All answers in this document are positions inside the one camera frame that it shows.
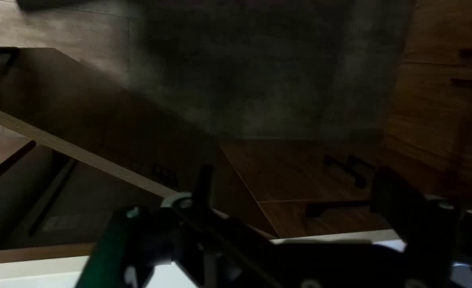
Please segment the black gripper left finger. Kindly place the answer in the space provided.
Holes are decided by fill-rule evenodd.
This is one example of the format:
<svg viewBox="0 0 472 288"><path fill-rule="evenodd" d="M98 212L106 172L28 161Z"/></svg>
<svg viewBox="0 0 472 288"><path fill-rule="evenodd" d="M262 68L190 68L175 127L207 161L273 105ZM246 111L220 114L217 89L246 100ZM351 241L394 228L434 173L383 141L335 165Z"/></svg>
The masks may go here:
<svg viewBox="0 0 472 288"><path fill-rule="evenodd" d="M202 165L199 169L194 189L191 193L191 209L207 210L210 204L210 185L212 185L214 167Z"/></svg>

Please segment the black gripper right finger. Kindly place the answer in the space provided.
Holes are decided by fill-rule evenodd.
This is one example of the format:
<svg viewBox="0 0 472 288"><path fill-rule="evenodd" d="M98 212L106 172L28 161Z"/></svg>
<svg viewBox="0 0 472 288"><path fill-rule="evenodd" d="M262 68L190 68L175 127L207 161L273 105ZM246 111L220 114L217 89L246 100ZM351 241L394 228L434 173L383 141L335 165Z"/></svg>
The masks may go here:
<svg viewBox="0 0 472 288"><path fill-rule="evenodd" d="M406 287L447 287L457 234L457 209L425 197L388 167L374 173L370 210L406 244Z"/></svg>

